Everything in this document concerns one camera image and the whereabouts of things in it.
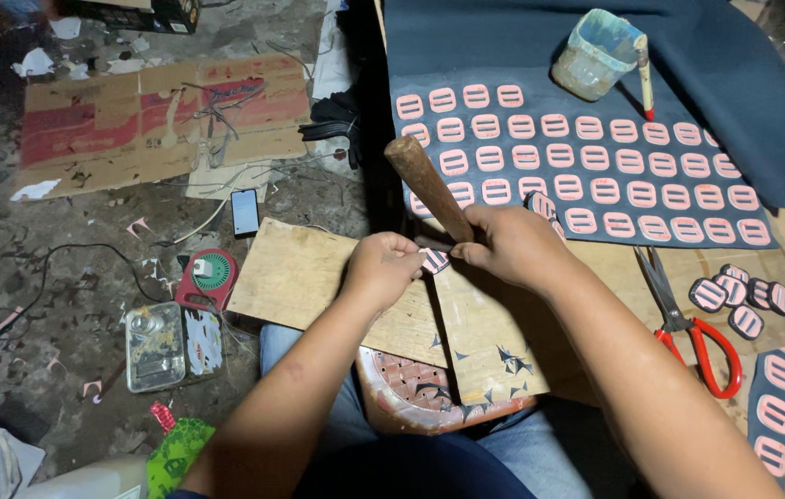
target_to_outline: pink scrap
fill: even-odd
[[[173,415],[170,414],[170,409],[164,404],[155,401],[149,410],[152,411],[152,414],[155,414],[155,419],[157,419],[158,423],[164,428],[165,435],[176,426],[176,420],[173,418]]]

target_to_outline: concrete floor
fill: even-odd
[[[325,8],[323,0],[236,0],[204,11],[192,37],[144,34],[151,44],[144,55],[174,62],[239,58],[269,50],[265,40],[271,40],[302,51],[304,61],[313,63]],[[61,47],[60,53],[81,62],[89,54],[114,60],[119,52],[129,50],[115,41],[116,34],[107,35],[99,26],[86,22],[74,43],[62,43],[84,47]],[[121,35],[132,39],[138,33]],[[17,92],[9,100],[0,99],[0,321],[7,309],[24,306],[35,297],[43,266],[48,265],[43,257],[60,244],[116,246],[134,262],[146,292],[164,299],[170,299],[168,290],[149,277],[152,264],[142,267],[142,260],[158,258],[161,266],[156,276],[173,280],[182,274],[177,255],[208,248],[227,250],[239,261],[247,255],[247,243],[232,238],[228,206],[215,230],[201,231],[176,247],[150,247],[159,236],[198,226],[216,209],[214,201],[186,198],[185,187],[146,184],[69,199],[9,202],[8,178],[16,171],[10,130],[16,127],[20,97]],[[366,235],[358,174],[348,171],[345,160],[324,161],[325,168],[343,176],[329,175],[333,185],[296,176],[278,178],[259,207],[261,217],[323,225],[350,237]],[[173,182],[185,183],[186,178]],[[155,232],[142,234],[142,240],[124,230],[140,217],[146,217]],[[132,394],[120,374],[125,358],[120,320],[126,311],[151,302],[137,290],[128,267],[109,249],[64,249],[52,256],[48,268],[42,299],[12,333],[22,336],[0,341],[0,415],[47,451],[36,481],[107,456],[151,452],[163,436],[149,412],[156,401],[165,405],[173,401],[171,412],[176,418],[199,417],[218,424],[256,382],[258,340],[244,336],[243,346],[227,343],[226,376],[175,390]],[[258,330],[258,324],[248,327]],[[52,359],[60,364],[47,369]],[[93,391],[83,396],[84,383],[101,380],[105,389],[113,377],[117,383],[101,403],[92,401]]]

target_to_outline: jeans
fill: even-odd
[[[260,333],[265,376],[302,331],[267,324]],[[356,380],[343,380],[315,456],[379,438],[362,415]],[[601,411],[555,397],[503,418],[476,443],[503,462],[538,497],[626,497],[635,471],[614,444]]]

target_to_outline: plastic container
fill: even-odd
[[[635,67],[633,42],[640,35],[625,19],[593,9],[571,31],[553,65],[553,78],[578,97],[598,100]]]
[[[179,303],[135,308],[124,318],[128,390],[159,390],[182,381],[186,376],[186,341]]]
[[[104,459],[26,488],[15,499],[146,499],[147,455]]]

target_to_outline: smartphone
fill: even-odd
[[[235,230],[235,239],[253,237],[260,228],[254,189],[231,194],[231,224]]]

